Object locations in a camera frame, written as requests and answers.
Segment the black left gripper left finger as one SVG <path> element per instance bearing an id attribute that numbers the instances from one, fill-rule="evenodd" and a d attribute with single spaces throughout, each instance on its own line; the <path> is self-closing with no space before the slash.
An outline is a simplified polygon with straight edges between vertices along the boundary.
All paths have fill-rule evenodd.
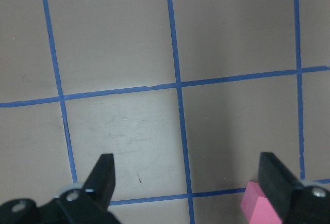
<path id="1" fill-rule="evenodd" d="M 114 155 L 102 154 L 83 184 L 83 190 L 104 210 L 114 192 Z"/>

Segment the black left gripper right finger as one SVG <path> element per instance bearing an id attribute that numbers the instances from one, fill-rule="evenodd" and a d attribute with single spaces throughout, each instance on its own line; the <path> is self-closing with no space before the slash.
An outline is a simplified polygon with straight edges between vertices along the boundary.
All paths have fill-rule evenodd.
<path id="1" fill-rule="evenodd" d="M 302 191 L 301 181 L 274 153 L 261 152 L 258 182 L 281 221 L 285 221 Z"/>

